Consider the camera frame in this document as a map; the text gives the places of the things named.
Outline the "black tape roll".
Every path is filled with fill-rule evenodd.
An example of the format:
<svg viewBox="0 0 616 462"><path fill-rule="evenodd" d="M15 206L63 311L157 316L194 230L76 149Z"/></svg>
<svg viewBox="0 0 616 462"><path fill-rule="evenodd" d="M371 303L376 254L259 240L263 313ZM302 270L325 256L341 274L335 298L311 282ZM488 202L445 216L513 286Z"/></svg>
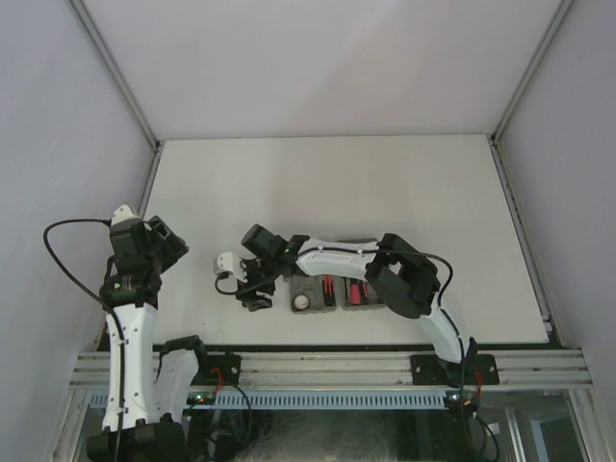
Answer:
<svg viewBox="0 0 616 462"><path fill-rule="evenodd" d="M293 298L293 308L296 311L304 311L310 307L310 298L305 294L296 295Z"/></svg>

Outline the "grey plastic tool case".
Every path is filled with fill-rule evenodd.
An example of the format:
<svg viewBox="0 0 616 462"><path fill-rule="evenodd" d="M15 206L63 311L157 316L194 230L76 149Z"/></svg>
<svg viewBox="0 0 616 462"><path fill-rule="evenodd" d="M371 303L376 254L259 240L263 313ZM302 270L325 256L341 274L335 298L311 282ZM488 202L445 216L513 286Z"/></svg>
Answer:
<svg viewBox="0 0 616 462"><path fill-rule="evenodd" d="M366 266L378 250L377 240L360 239L327 242L308 239L297 252L297 272L286 278L290 292L290 308L295 314L317 314L333 312L338 308L346 311L380 309L385 306L381 296L365 279ZM322 277L333 278L336 305L328 307L323 302ZM360 285L363 304L352 306L350 285ZM304 311L293 308L293 298L305 294L310 298L310 307Z"/></svg>

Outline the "red utility knife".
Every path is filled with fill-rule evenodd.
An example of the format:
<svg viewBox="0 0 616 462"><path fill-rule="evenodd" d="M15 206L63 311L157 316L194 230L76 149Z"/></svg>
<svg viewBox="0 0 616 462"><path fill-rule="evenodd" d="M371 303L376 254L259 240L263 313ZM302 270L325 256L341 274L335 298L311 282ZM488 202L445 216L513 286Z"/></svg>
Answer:
<svg viewBox="0 0 616 462"><path fill-rule="evenodd" d="M323 302L326 306L331 307L336 305L336 297L334 291L333 278L330 275L324 275L321 280Z"/></svg>

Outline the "red screwdriver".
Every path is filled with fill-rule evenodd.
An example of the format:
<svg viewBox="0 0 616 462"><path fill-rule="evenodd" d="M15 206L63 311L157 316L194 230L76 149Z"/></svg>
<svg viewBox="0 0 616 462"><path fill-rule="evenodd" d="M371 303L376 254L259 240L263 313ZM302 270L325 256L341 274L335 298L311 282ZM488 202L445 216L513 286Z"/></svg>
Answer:
<svg viewBox="0 0 616 462"><path fill-rule="evenodd" d="M359 306L363 304L362 293L359 284L353 283L350 285L350 302L352 306Z"/></svg>

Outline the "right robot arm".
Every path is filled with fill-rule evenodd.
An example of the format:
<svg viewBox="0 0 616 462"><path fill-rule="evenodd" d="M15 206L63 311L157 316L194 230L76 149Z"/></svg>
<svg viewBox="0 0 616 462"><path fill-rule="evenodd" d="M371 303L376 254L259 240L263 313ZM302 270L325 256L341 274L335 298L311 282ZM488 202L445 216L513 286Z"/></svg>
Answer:
<svg viewBox="0 0 616 462"><path fill-rule="evenodd" d="M233 254L229 271L238 281L233 296L249 310L271 307L270 296L281 276L362 281L387 308L421 326L452 385L460 386L475 375L476 341L444 305L453 277L447 260L420 252L392 233L364 243L328 242L307 235L285 240L256 224L244 235L242 246L254 257Z"/></svg>

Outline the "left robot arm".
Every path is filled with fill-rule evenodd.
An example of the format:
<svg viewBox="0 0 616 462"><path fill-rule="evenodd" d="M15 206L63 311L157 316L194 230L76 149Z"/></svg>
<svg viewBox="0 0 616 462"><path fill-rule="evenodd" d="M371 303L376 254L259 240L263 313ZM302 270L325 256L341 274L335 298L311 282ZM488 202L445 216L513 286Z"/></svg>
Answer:
<svg viewBox="0 0 616 462"><path fill-rule="evenodd" d="M162 275L189 248L158 217L144 220L129 206L111 218L115 273L99 291L107 310L110 379L102 432L88 438L91 461L187 461L182 425L189 388L207 380L210 360L189 336L153 356Z"/></svg>

